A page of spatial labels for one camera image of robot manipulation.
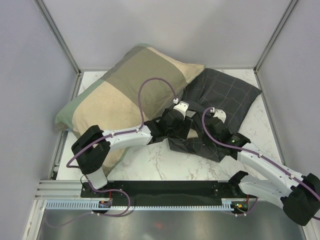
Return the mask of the dark grey plaid pillowcase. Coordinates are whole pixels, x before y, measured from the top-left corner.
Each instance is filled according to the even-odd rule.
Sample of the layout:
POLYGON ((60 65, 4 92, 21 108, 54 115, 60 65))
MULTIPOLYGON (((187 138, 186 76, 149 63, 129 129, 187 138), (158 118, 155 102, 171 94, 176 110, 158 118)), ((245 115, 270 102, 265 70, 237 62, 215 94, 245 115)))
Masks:
POLYGON ((210 107, 223 110, 226 113, 224 124, 232 134, 235 134, 239 131, 251 105, 261 93, 262 90, 239 78, 205 68, 183 90, 181 98, 195 112, 191 117, 191 130, 196 132, 196 136, 186 140, 169 138, 170 150, 221 162, 225 157, 222 149, 208 138, 203 129, 204 110, 210 107))

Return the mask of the cream pillow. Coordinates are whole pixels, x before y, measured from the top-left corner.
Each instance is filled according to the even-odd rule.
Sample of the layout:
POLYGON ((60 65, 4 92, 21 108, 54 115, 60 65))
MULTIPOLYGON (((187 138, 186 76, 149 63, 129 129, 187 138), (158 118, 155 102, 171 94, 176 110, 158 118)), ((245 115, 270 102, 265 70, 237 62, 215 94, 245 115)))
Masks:
POLYGON ((201 133, 198 133, 196 130, 194 129, 190 129, 187 135, 187 139, 194 139, 194 138, 198 138, 201 135, 201 133))

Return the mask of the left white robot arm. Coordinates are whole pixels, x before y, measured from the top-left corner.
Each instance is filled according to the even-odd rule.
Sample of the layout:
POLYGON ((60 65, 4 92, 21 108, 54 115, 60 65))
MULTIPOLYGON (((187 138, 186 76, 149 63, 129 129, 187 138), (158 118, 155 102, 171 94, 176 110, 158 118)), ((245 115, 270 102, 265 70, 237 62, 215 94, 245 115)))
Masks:
POLYGON ((187 116, 189 105, 181 102, 167 108, 160 117, 148 120, 141 126, 122 130, 100 129, 91 126, 71 147, 82 174, 92 186, 92 192, 105 197, 110 190, 102 165, 108 154, 132 146, 160 143, 167 138, 185 140, 192 120, 187 116))

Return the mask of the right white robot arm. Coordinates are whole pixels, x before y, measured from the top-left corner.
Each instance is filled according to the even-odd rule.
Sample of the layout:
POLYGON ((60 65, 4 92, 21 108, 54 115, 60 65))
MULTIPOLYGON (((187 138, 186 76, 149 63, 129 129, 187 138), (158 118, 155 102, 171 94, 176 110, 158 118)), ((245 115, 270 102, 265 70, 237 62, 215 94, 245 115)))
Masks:
POLYGON ((316 214, 320 210, 320 179, 316 175, 303 175, 280 164, 246 136, 230 133, 218 117, 203 116, 201 123, 207 137, 224 155, 248 165, 265 178, 259 180, 247 174, 232 181, 228 191, 233 197, 247 194, 266 200, 281 208, 300 226, 319 220, 316 214))

